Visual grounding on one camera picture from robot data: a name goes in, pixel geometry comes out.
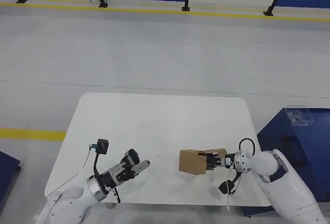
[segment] floor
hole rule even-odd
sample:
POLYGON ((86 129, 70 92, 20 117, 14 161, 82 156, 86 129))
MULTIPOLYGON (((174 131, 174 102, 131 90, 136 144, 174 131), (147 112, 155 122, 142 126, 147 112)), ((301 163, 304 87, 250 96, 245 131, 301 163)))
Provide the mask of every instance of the floor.
MULTIPOLYGON (((0 127, 67 130, 86 92, 240 97, 259 132, 286 105, 330 108, 330 23, 0 7, 0 127)), ((0 139, 22 162, 0 223, 40 212, 61 144, 0 139)), ((233 213, 100 204, 87 223, 287 223, 233 213)))

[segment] white table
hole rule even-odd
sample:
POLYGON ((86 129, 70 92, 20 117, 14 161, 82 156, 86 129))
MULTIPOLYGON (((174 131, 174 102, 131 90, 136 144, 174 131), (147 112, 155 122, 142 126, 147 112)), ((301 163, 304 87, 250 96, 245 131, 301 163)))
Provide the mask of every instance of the white table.
MULTIPOLYGON (((233 153, 246 137, 254 140, 259 151, 247 104, 240 98, 87 93, 74 113, 45 195, 74 176, 85 161, 88 145, 103 138, 109 140, 109 149, 99 157, 99 172, 120 162, 131 148, 141 160, 150 161, 148 169, 118 187, 122 202, 224 206, 227 196, 218 186, 228 169, 219 167, 199 176, 180 172, 179 151, 226 148, 233 153)), ((252 150, 250 142, 243 147, 252 150)), ((79 175, 59 190, 84 186, 93 174, 94 158, 92 151, 79 175)), ((110 194, 103 202, 116 199, 110 194)), ((242 176, 229 204, 270 205, 251 174, 242 176)))

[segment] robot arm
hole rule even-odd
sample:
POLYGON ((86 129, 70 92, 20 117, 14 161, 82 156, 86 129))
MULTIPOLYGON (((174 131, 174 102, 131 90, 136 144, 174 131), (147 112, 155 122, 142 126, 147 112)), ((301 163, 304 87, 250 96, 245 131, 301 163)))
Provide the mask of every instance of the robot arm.
POLYGON ((99 174, 96 167, 98 156, 107 153, 108 145, 107 140, 99 139, 97 144, 89 146, 89 150, 95 148, 97 153, 94 163, 95 174, 85 181, 84 188, 75 186, 52 194, 36 218, 36 224, 83 223, 91 207, 104 200, 110 191, 114 192, 120 203, 116 187, 135 178, 150 166, 150 162, 148 160, 140 162, 137 152, 131 149, 118 164, 99 174))
MULTIPOLYGON (((276 212, 295 224, 327 224, 314 195, 279 151, 247 151, 228 154, 224 158, 212 157, 210 165, 235 169, 237 176, 251 172, 276 212), (269 176, 284 172, 283 176, 270 181, 269 176)), ((233 194, 234 180, 227 180, 219 187, 224 194, 233 194)))

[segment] brown cardboard box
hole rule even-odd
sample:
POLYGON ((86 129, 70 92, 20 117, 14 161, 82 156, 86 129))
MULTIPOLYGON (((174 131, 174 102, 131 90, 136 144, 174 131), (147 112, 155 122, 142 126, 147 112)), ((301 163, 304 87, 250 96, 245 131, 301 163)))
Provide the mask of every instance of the brown cardboard box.
POLYGON ((224 148, 218 150, 181 150, 180 161, 178 164, 178 170, 186 172, 188 174, 205 174, 206 170, 211 170, 206 167, 206 154, 216 153, 219 157, 225 157, 227 152, 224 148))

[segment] clear acrylic box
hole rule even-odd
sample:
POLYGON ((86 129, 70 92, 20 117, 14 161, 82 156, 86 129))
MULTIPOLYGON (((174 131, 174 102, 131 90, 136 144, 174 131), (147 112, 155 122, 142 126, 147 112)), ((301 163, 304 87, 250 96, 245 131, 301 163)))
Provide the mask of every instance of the clear acrylic box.
POLYGON ((314 122, 314 118, 305 105, 288 105, 286 112, 292 126, 309 126, 314 122))

